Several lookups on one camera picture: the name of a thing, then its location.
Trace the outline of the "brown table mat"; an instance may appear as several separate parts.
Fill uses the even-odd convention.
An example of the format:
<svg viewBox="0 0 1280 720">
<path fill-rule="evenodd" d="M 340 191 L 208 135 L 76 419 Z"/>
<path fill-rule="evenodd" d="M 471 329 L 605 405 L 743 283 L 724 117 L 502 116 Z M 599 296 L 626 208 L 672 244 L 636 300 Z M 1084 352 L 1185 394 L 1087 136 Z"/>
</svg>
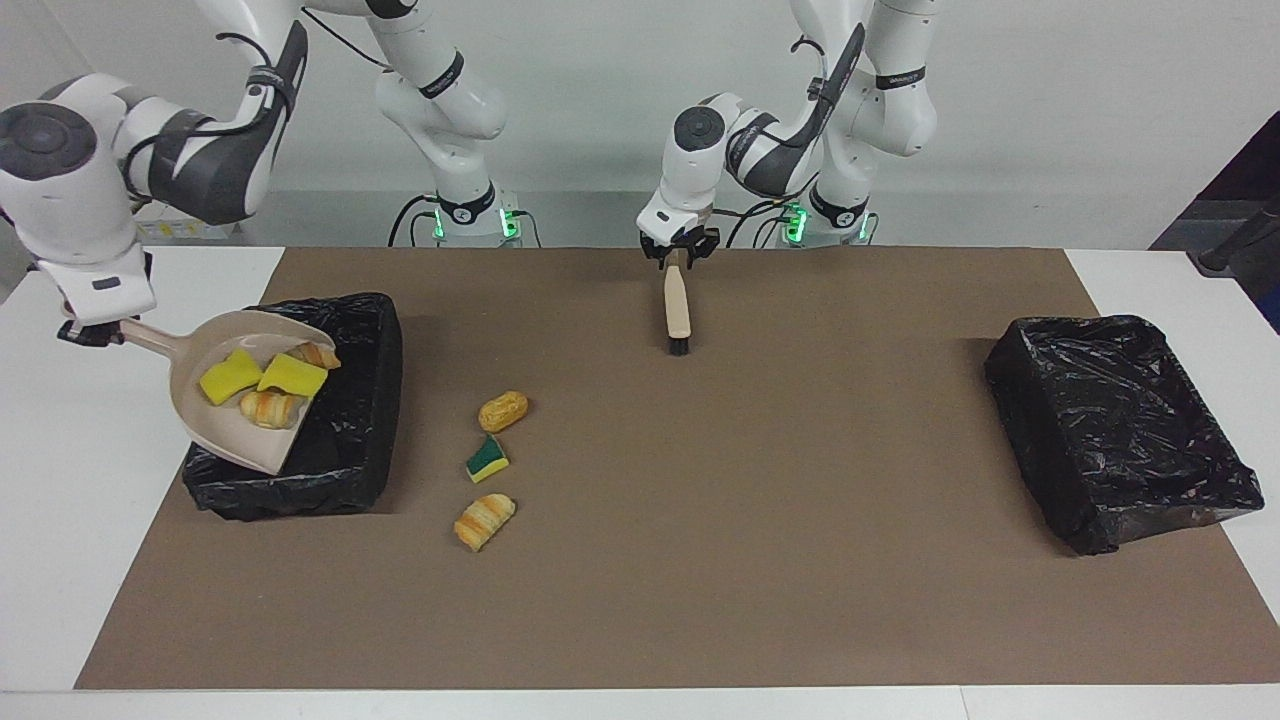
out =
<svg viewBox="0 0 1280 720">
<path fill-rule="evenodd" d="M 1217 527 L 1078 557 L 1044 527 L 983 363 L 1089 316 L 1061 251 L 718 252 L 666 351 L 636 250 L 294 249 L 269 302 L 390 296 L 399 429 L 376 509 L 223 521 L 175 483 L 83 689 L 1280 682 Z M 480 406 L 509 465 L 466 460 Z M 453 523 L 508 495 L 472 552 Z"/>
</svg>

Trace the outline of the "bin with black bag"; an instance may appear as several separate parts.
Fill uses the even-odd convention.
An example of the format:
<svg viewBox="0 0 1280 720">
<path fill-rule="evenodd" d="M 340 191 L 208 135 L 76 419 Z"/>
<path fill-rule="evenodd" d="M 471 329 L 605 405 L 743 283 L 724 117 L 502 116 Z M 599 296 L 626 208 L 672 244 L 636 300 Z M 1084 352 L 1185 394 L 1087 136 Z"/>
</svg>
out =
<svg viewBox="0 0 1280 720">
<path fill-rule="evenodd" d="M 280 475 L 191 445 L 182 484 L 197 509 L 230 520 L 367 511 L 387 487 L 401 409 L 403 343 L 393 300 L 367 292 L 262 310 L 329 334 L 342 365 L 302 420 Z"/>
<path fill-rule="evenodd" d="M 1079 555 L 1263 509 L 1165 333 L 1140 316 L 1029 316 L 986 382 L 1047 528 Z"/>
</svg>

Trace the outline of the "beige brush black bristles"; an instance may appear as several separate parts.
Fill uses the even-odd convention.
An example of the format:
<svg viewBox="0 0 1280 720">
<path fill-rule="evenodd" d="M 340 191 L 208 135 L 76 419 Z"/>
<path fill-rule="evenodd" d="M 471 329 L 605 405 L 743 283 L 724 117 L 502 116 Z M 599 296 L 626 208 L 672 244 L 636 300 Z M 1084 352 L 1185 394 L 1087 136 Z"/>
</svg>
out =
<svg viewBox="0 0 1280 720">
<path fill-rule="evenodd" d="M 692 325 L 686 284 L 677 264 L 668 264 L 664 269 L 663 299 L 668 352 L 672 356 L 687 355 Z"/>
</svg>

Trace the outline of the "notched yellow sponge piece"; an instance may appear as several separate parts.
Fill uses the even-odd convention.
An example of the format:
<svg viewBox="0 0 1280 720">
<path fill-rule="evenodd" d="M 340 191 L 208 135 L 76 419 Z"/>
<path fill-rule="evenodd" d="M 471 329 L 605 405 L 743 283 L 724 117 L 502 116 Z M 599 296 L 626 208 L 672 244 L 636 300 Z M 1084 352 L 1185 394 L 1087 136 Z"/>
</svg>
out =
<svg viewBox="0 0 1280 720">
<path fill-rule="evenodd" d="M 211 405 L 221 406 L 241 391 L 256 387 L 261 377 L 262 370 L 250 352 L 236 348 L 198 378 L 198 387 Z"/>
</svg>

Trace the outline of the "small golden croissant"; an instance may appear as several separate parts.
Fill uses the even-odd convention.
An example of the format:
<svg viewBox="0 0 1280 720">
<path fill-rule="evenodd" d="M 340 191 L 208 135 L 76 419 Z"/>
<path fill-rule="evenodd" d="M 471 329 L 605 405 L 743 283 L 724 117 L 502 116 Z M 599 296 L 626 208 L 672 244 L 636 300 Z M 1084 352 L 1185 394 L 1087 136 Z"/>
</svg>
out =
<svg viewBox="0 0 1280 720">
<path fill-rule="evenodd" d="M 239 398 L 238 409 L 241 415 L 255 427 L 284 430 L 296 425 L 298 407 L 303 404 L 305 397 L 302 396 L 265 389 L 244 393 Z"/>
</svg>

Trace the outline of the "yellow green sponge wedge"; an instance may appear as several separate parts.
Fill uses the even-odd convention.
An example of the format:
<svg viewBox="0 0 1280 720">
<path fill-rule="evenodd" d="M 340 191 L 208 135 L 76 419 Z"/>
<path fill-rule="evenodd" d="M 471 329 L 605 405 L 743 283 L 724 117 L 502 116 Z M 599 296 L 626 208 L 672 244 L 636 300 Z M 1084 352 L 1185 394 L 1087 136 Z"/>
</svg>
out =
<svg viewBox="0 0 1280 720">
<path fill-rule="evenodd" d="M 305 363 L 288 354 L 276 354 L 262 373 L 256 391 L 276 389 L 285 395 L 314 398 L 328 378 L 328 369 Z"/>
</svg>

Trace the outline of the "black stand leg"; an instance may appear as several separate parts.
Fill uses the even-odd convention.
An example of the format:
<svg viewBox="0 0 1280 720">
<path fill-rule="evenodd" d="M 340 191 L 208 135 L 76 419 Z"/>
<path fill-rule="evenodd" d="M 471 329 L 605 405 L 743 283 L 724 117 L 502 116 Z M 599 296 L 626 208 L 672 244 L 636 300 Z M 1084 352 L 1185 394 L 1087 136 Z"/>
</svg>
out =
<svg viewBox="0 0 1280 720">
<path fill-rule="evenodd" d="M 1204 251 L 1188 251 L 1194 269 L 1207 278 L 1233 278 L 1233 259 L 1280 233 L 1280 192 L 1266 200 L 1258 211 L 1222 242 Z"/>
</svg>

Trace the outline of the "beige plastic dustpan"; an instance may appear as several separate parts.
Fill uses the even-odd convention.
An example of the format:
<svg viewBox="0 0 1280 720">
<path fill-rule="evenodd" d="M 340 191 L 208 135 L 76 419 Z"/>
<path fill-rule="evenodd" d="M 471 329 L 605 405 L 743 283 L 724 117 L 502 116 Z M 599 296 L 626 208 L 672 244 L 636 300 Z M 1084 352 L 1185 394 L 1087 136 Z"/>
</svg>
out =
<svg viewBox="0 0 1280 720">
<path fill-rule="evenodd" d="M 228 461 L 276 475 L 305 423 L 311 402 L 294 410 L 294 427 L 266 429 L 241 415 L 236 401 L 211 404 L 198 388 L 198 378 L 233 350 L 243 348 L 265 365 L 305 342 L 337 347 L 325 332 L 275 313 L 239 310 L 216 315 L 189 334 L 168 334 L 136 319 L 120 319 L 120 332 L 132 342 L 168 357 L 172 405 L 191 439 Z"/>
</svg>

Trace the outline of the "green yellow sponge piece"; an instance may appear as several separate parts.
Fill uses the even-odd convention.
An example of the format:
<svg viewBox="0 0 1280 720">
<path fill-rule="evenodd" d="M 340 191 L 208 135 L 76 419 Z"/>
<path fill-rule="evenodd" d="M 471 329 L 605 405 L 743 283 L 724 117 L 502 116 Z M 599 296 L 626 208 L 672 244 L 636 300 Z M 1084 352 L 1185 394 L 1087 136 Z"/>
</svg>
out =
<svg viewBox="0 0 1280 720">
<path fill-rule="evenodd" d="M 500 442 L 493 433 L 488 433 L 479 448 L 466 460 L 465 471 L 474 484 L 479 484 L 507 469 L 508 465 L 509 459 Z"/>
</svg>

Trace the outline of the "dark partition panel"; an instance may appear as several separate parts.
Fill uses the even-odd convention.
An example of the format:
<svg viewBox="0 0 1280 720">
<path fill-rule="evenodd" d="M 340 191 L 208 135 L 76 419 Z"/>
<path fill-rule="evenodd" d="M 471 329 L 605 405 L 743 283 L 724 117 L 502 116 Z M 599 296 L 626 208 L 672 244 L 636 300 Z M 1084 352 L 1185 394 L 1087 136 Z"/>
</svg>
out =
<svg viewBox="0 0 1280 720">
<path fill-rule="evenodd" d="M 1149 246 L 1204 251 L 1222 242 L 1280 192 L 1280 111 L 1190 201 Z M 1280 334 L 1280 233 L 1233 260 L 1234 279 Z"/>
</svg>

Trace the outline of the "round brown bread roll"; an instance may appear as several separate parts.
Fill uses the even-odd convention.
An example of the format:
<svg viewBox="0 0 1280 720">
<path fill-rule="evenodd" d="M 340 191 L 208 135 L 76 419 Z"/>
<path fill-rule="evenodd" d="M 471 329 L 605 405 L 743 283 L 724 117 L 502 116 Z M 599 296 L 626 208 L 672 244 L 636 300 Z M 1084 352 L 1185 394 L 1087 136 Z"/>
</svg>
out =
<svg viewBox="0 0 1280 720">
<path fill-rule="evenodd" d="M 530 397 L 517 389 L 508 389 L 485 401 L 477 410 L 477 424 L 486 433 L 499 433 L 527 416 Z"/>
</svg>

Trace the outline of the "orange striped croissant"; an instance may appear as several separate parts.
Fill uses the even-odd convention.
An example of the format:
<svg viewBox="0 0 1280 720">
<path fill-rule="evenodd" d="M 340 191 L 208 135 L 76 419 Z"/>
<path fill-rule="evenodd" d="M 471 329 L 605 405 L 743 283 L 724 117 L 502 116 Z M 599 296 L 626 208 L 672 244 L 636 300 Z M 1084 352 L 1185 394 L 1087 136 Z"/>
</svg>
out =
<svg viewBox="0 0 1280 720">
<path fill-rule="evenodd" d="M 503 493 L 476 498 L 454 520 L 454 536 L 472 552 L 480 552 L 516 514 L 517 507 L 516 501 Z"/>
</svg>

